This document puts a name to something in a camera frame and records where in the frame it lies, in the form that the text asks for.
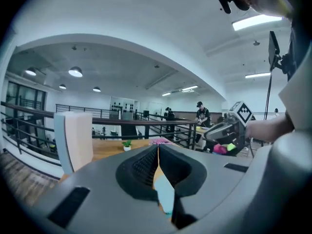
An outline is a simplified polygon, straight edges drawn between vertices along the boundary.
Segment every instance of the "human arm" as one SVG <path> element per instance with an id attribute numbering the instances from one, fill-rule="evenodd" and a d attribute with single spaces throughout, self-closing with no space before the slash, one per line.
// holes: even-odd
<path id="1" fill-rule="evenodd" d="M 286 115 L 270 120 L 249 121 L 246 126 L 246 138 L 255 138 L 266 142 L 274 142 L 284 134 L 293 130 L 293 124 Z"/>
<path id="2" fill-rule="evenodd" d="M 201 122 L 205 122 L 206 120 L 208 120 L 208 117 L 205 117 L 204 119 L 202 119 Z"/>

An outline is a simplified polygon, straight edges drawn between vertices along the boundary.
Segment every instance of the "black clothing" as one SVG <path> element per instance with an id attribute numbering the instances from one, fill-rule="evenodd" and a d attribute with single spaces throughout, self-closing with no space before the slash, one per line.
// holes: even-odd
<path id="1" fill-rule="evenodd" d="M 200 140 L 201 135 L 200 134 L 196 134 L 196 139 L 195 139 L 195 143 L 198 143 Z"/>
<path id="2" fill-rule="evenodd" d="M 310 44 L 309 36 L 299 21 L 299 17 L 292 20 L 292 32 L 289 44 L 289 51 L 286 58 L 284 72 L 290 80 L 300 66 Z"/>
<path id="3" fill-rule="evenodd" d="M 204 108 L 203 110 L 198 110 L 196 114 L 196 118 L 203 120 L 204 118 L 207 118 L 207 120 L 203 123 L 201 123 L 199 126 L 201 127 L 209 127 L 210 126 L 210 117 L 209 117 L 209 111 L 207 108 Z"/>
<path id="4" fill-rule="evenodd" d="M 175 114 L 173 113 L 173 111 L 169 111 L 168 113 L 165 112 L 164 117 L 166 120 L 175 120 Z M 167 125 L 166 126 L 166 132 L 168 133 L 173 133 L 175 131 L 175 126 L 174 125 Z"/>

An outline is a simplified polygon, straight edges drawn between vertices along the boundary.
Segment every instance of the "green object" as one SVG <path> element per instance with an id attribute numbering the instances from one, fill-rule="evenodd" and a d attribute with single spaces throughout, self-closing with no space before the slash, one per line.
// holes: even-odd
<path id="1" fill-rule="evenodd" d="M 234 144 L 232 143 L 228 144 L 228 147 L 227 147 L 228 151 L 232 151 L 234 148 L 236 148 Z"/>
<path id="2" fill-rule="evenodd" d="M 131 146 L 131 140 L 127 140 L 125 142 L 122 143 L 124 147 L 129 147 Z"/>

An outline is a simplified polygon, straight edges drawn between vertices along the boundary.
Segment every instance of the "small plant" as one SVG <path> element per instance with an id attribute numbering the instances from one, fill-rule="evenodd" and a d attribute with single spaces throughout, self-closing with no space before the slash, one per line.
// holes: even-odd
<path id="1" fill-rule="evenodd" d="M 131 146 L 131 140 L 127 140 L 122 143 L 124 147 L 130 147 Z"/>

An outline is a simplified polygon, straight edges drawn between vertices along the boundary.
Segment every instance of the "black vent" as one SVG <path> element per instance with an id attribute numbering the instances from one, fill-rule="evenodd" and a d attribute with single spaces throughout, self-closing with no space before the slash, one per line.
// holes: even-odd
<path id="1" fill-rule="evenodd" d="M 227 163 L 226 165 L 224 165 L 224 167 L 242 173 L 245 173 L 248 170 L 248 166 L 241 166 L 232 163 Z"/>
<path id="2" fill-rule="evenodd" d="M 85 187 L 74 188 L 72 192 L 49 215 L 48 219 L 65 228 L 89 192 L 90 190 Z"/>

